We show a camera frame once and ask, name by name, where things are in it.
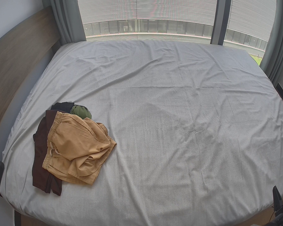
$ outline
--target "wooden headboard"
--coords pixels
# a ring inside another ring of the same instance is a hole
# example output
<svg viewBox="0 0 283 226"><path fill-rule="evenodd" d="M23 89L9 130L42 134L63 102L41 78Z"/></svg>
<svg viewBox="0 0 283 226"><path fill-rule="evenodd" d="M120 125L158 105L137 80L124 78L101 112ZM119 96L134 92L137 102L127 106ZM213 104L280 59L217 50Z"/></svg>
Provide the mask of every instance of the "wooden headboard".
<svg viewBox="0 0 283 226"><path fill-rule="evenodd" d="M0 121L26 76L59 39L51 7L35 13L0 38Z"/></svg>

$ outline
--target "bed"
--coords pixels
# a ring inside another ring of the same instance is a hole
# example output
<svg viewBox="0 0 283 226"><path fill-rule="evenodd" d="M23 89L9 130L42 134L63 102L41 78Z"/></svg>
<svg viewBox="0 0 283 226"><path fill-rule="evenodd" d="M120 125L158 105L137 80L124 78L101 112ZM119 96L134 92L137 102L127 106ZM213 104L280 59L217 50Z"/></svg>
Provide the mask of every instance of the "bed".
<svg viewBox="0 0 283 226"><path fill-rule="evenodd" d="M88 107L117 142L92 186L32 186L36 132L56 102ZM234 225L283 193L283 101L242 50L162 40L62 46L3 151L0 193L49 225Z"/></svg>

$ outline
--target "rolled green fabric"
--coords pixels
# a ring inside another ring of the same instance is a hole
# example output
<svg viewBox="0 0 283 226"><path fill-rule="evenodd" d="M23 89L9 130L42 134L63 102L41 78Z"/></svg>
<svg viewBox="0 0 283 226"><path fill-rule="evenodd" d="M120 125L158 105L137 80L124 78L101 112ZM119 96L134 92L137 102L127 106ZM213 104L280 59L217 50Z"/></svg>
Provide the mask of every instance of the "rolled green fabric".
<svg viewBox="0 0 283 226"><path fill-rule="evenodd" d="M74 105L70 111L70 114L77 115L82 119L85 119L86 117L91 119L92 117L88 109L85 106L81 105Z"/></svg>

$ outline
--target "fitted sheet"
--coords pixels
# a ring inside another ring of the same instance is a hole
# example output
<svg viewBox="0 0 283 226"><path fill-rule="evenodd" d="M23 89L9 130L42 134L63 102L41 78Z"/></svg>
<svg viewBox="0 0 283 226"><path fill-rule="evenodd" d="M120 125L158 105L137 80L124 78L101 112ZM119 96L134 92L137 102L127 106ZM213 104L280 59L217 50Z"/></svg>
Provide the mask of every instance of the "fitted sheet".
<svg viewBox="0 0 283 226"><path fill-rule="evenodd" d="M92 186L32 186L33 134L56 102L117 142ZM51 225L232 225L283 193L283 101L243 50L135 40L61 47L3 152L0 193Z"/></svg>

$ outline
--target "gray curtain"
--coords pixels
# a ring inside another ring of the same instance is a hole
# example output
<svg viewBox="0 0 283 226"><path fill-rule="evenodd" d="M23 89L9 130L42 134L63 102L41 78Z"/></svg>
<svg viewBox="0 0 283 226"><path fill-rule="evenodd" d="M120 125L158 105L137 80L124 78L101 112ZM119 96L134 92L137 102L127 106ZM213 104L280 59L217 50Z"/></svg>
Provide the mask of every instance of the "gray curtain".
<svg viewBox="0 0 283 226"><path fill-rule="evenodd" d="M283 0L277 0L275 22L260 67L276 86L283 68Z"/></svg>
<svg viewBox="0 0 283 226"><path fill-rule="evenodd" d="M43 7L52 6L61 45L86 41L78 0L42 0Z"/></svg>

